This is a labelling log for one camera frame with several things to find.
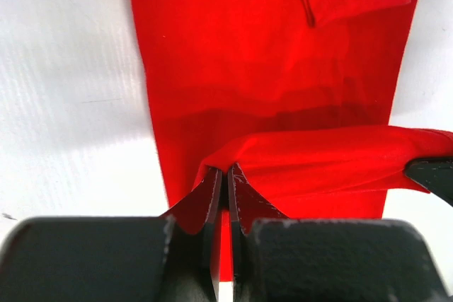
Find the red t shirt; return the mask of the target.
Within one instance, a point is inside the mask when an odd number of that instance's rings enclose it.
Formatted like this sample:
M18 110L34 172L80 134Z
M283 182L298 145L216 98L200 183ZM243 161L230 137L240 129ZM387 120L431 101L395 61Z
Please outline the red t shirt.
M291 218L378 219L452 133L389 125L417 0L131 0L169 204L241 166Z

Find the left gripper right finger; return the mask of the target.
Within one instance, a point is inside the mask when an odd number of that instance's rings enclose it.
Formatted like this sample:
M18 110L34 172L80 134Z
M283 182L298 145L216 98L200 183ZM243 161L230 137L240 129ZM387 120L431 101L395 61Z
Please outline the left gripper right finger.
M235 301L448 301L428 247L404 221L290 219L240 165L228 175Z

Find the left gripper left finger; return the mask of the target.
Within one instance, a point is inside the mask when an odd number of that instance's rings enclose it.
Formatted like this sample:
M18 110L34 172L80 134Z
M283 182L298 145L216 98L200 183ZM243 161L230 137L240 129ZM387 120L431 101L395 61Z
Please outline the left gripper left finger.
M222 172L158 217L26 219L1 248L2 301L216 301Z

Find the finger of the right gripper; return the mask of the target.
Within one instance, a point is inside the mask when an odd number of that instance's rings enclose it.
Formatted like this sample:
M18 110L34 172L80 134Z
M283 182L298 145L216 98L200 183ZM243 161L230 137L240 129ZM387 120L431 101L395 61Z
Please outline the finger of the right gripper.
M410 161L404 175L452 206L452 157L417 158Z

